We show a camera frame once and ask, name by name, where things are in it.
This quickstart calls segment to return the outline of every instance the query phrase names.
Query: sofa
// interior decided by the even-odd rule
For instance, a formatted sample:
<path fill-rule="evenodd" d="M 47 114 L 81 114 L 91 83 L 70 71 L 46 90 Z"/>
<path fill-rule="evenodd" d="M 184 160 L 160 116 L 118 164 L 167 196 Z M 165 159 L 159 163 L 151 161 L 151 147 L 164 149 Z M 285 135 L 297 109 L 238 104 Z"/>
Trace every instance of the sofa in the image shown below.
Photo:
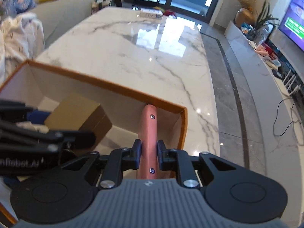
<path fill-rule="evenodd" d="M 42 22 L 45 48 L 60 36 L 91 15 L 94 0 L 55 0 L 37 4 L 29 12 Z"/>

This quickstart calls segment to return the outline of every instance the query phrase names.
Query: potted plant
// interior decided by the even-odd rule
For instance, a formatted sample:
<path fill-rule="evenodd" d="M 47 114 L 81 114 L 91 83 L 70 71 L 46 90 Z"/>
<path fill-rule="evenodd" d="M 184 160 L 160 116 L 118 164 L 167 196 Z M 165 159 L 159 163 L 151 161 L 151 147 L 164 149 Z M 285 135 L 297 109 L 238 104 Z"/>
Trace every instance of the potted plant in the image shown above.
<path fill-rule="evenodd" d="M 269 11 L 270 11 L 270 4 L 267 3 L 267 1 L 265 0 L 262 11 L 257 17 L 256 23 L 254 25 L 254 28 L 256 30 L 259 30 L 266 25 L 279 26 L 279 24 L 276 24 L 276 21 L 279 22 L 280 20 L 278 18 L 273 18 L 272 14 L 269 14 Z"/>
<path fill-rule="evenodd" d="M 259 35 L 264 34 L 264 28 L 268 25 L 278 26 L 276 22 L 279 22 L 278 18 L 273 18 L 270 14 L 270 4 L 266 0 L 264 1 L 262 11 L 258 15 L 255 24 L 253 25 L 254 29 L 251 29 L 247 34 L 249 40 L 255 40 Z"/>

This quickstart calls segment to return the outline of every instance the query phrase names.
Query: cardboard box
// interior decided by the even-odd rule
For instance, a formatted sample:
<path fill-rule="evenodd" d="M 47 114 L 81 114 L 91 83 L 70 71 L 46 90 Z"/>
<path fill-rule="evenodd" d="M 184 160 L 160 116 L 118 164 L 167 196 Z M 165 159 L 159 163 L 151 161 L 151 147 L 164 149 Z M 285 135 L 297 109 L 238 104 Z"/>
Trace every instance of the cardboard box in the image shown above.
<path fill-rule="evenodd" d="M 142 8 L 140 10 L 139 16 L 143 17 L 143 18 L 148 18 L 148 19 L 161 20 L 163 17 L 163 13 L 160 10 L 156 10 L 156 9 Z"/>
<path fill-rule="evenodd" d="M 86 151 L 93 151 L 112 128 L 112 123 L 100 103 L 77 93 L 72 93 L 61 101 L 44 124 L 53 130 L 89 130 L 94 132 L 95 145 L 90 149 L 74 150 L 78 155 Z"/>

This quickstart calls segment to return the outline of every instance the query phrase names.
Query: clothing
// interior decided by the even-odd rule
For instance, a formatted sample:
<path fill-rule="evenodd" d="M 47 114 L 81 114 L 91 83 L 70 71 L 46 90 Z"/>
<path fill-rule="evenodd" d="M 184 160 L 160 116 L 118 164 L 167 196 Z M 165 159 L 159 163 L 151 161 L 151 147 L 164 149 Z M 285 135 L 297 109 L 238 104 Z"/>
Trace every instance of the clothing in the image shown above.
<path fill-rule="evenodd" d="M 42 23 L 34 13 L 6 18 L 0 26 L 0 84 L 26 59 L 44 50 Z"/>

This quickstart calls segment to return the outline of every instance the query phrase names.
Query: floor border strip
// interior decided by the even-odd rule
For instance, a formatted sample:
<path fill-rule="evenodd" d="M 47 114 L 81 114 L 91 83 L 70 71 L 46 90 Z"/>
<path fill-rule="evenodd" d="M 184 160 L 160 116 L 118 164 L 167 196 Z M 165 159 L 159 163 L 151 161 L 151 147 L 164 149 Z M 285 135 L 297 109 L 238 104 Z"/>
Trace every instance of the floor border strip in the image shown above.
<path fill-rule="evenodd" d="M 240 119 L 240 124 L 241 124 L 241 134 L 242 134 L 242 142 L 243 142 L 243 155 L 244 155 L 244 167 L 246 169 L 250 169 L 249 147 L 248 147 L 248 137 L 247 137 L 246 124 L 245 124 L 245 117 L 244 117 L 244 112 L 243 112 L 243 108 L 242 108 L 242 104 L 241 104 L 240 95 L 239 95 L 239 92 L 238 92 L 238 89 L 237 89 L 237 85 L 235 83 L 234 76 L 232 74 L 232 70 L 231 70 L 229 62 L 228 62 L 228 59 L 227 59 L 225 51 L 224 51 L 224 49 L 221 45 L 221 42 L 217 38 L 214 38 L 214 37 L 209 36 L 209 35 L 207 35 L 205 33 L 202 33 L 202 32 L 200 32 L 200 33 L 209 37 L 209 38 L 212 38 L 212 39 L 216 40 L 216 42 L 218 44 L 218 47 L 219 47 L 219 50 L 221 51 L 221 54 L 222 54 L 222 57 L 223 57 L 223 60 L 224 60 L 229 78 L 230 78 L 230 82 L 231 82 L 231 85 L 232 85 L 235 102 L 237 104 L 237 112 L 238 112 L 239 119 Z"/>

